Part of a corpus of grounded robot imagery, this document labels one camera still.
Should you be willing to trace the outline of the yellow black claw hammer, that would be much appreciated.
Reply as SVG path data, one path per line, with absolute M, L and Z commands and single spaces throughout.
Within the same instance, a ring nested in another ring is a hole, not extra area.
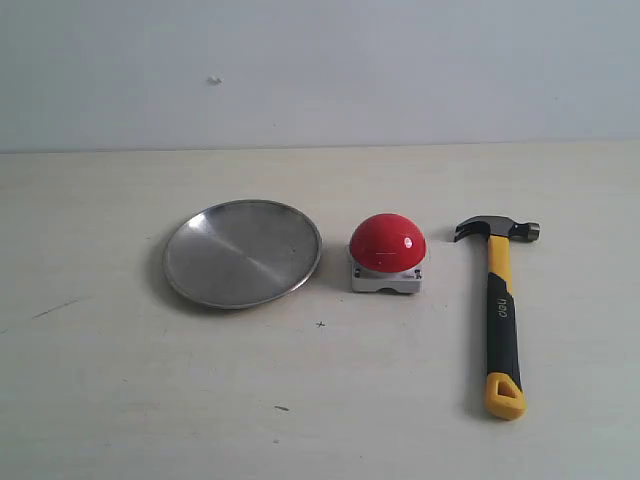
M 485 406 L 497 418 L 516 420 L 526 411 L 526 398 L 520 377 L 510 243 L 536 241 L 540 225 L 480 215 L 461 222 L 454 240 L 471 235 L 483 236 L 488 247 Z

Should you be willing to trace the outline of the red dome push button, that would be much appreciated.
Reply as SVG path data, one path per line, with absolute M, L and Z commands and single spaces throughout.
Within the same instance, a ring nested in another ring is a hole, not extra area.
M 411 219 L 395 213 L 373 215 L 357 226 L 348 249 L 355 292 L 413 295 L 422 290 L 428 244 Z

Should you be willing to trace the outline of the round steel plate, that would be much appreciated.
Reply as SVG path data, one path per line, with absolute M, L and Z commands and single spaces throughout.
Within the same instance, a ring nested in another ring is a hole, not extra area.
M 194 214 L 168 239 L 164 276 L 182 298 L 241 310 L 279 299 L 316 270 L 323 241 L 300 210 L 263 199 L 233 200 Z

